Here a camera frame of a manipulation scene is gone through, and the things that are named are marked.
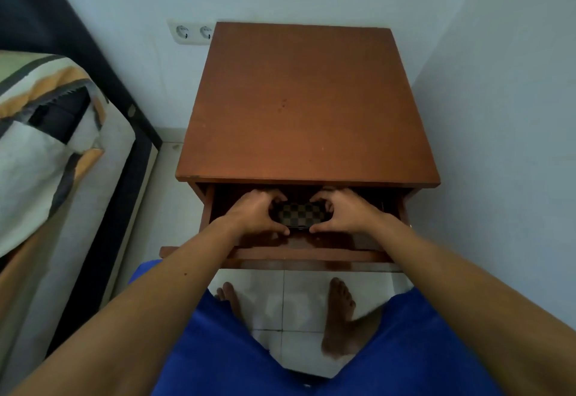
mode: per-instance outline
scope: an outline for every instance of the bare foot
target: bare foot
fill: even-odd
[[[218,300],[230,301],[230,307],[232,308],[232,312],[236,316],[236,319],[244,323],[244,317],[242,317],[242,311],[240,309],[240,301],[238,301],[238,296],[236,295],[234,287],[232,286],[231,283],[224,283],[222,288],[216,290],[214,298]]]
[[[323,354],[338,359],[343,355],[356,353],[352,342],[352,315],[356,302],[346,284],[338,278],[330,281],[328,292],[328,314],[322,340]]]

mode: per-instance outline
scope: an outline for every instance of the person's left arm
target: person's left arm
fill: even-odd
[[[278,190],[254,190],[86,322],[14,396],[148,395],[206,287],[243,234],[288,228],[268,207]]]

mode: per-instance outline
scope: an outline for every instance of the blue clothing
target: blue clothing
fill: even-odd
[[[141,264],[132,280],[160,261]],[[306,387],[254,340],[228,301],[220,302],[206,291],[152,394],[502,394],[420,291],[413,288],[394,296],[382,312],[378,331],[364,349],[331,380]]]

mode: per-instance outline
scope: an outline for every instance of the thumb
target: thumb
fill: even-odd
[[[314,225],[310,226],[310,233],[315,232],[328,232],[328,231],[335,231],[334,221],[328,220],[327,222],[322,223],[315,223]]]
[[[273,220],[270,221],[268,230],[277,232],[279,234],[290,235],[290,230],[288,229],[288,226],[275,222]]]

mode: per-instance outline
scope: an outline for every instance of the hand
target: hand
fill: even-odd
[[[366,202],[349,188],[342,190],[321,190],[310,202],[326,201],[326,211],[334,212],[327,222],[316,223],[310,232],[365,232],[370,233],[373,225],[384,213]]]
[[[241,228],[242,234],[257,234],[273,231],[288,235],[290,230],[285,225],[270,219],[268,210],[272,202],[286,201],[280,190],[252,190],[232,205],[225,217],[234,219]]]

